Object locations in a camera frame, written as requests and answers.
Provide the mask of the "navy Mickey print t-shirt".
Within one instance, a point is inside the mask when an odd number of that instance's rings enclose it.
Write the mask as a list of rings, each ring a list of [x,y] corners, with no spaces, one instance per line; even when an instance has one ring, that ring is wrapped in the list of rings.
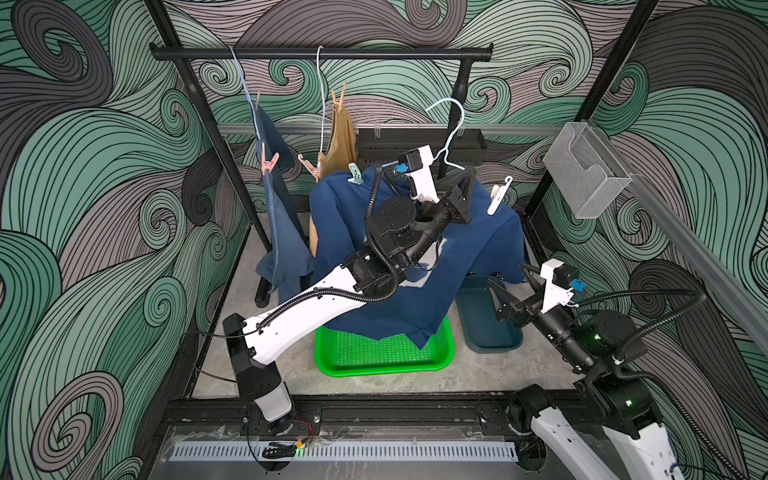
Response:
[[[325,277],[362,247],[373,176],[373,169],[367,169],[363,184],[355,185],[348,175],[336,172],[312,188],[310,214],[318,234],[314,279]],[[525,261],[525,246],[519,215],[506,205],[488,214],[490,204],[489,193],[476,182],[469,224],[449,224],[440,246],[430,247],[418,266],[406,270],[405,281],[391,299],[340,315],[326,328],[373,340],[403,334],[423,348],[437,333],[467,273],[498,273],[508,283],[522,282],[519,266]]]

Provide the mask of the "light blue wire hanger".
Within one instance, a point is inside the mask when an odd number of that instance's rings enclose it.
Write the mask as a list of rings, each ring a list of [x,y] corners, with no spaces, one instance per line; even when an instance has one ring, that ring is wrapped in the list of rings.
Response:
[[[446,140],[444,141],[443,147],[437,153],[437,157],[442,156],[442,164],[441,164],[442,167],[445,167],[445,168],[453,167],[459,170],[464,170],[463,166],[450,161],[449,155],[450,155],[450,147],[454,137],[463,128],[463,124],[466,118],[466,111],[463,106],[463,103],[453,97],[441,98],[435,101],[434,103],[432,103],[429,107],[427,107],[425,111],[430,112],[431,110],[433,110],[435,107],[437,107],[439,104],[442,104],[442,103],[450,103],[451,112],[449,113],[449,120],[448,120],[448,126],[447,126],[448,134],[447,134]]]

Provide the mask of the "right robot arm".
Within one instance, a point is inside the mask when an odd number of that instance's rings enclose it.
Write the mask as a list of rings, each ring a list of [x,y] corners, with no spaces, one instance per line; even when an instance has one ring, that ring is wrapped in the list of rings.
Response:
[[[707,297],[699,290],[667,289],[667,296],[687,301],[647,325],[637,327],[626,315],[599,311],[578,325],[569,310],[569,299],[545,308],[545,298],[556,285],[534,283],[531,296],[520,300],[494,281],[487,286],[499,306],[495,316],[518,328],[532,325],[559,352],[573,372],[575,384],[588,409],[588,418],[600,426],[633,479],[682,479],[689,465],[677,460],[669,435],[648,386],[654,384],[668,398],[697,439],[724,467],[725,479],[742,479],[744,473],[715,445],[671,387],[658,376],[630,371],[627,366],[646,354],[642,340],[702,305]],[[543,442],[577,479],[613,479],[615,473],[580,437],[563,411],[536,385],[515,394],[507,417],[513,431],[533,435]]]

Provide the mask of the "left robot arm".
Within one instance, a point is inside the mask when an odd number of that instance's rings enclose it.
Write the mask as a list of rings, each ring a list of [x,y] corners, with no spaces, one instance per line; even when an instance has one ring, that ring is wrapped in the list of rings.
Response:
[[[257,407],[270,430],[282,433],[296,416],[277,359],[292,345],[339,316],[396,296],[406,272],[437,246],[453,222],[467,224],[476,171],[455,171],[440,180],[429,172],[418,184],[408,175],[409,196],[382,198],[384,172],[377,169],[360,201],[364,243],[304,291],[260,315],[233,314],[224,337],[240,394]]]

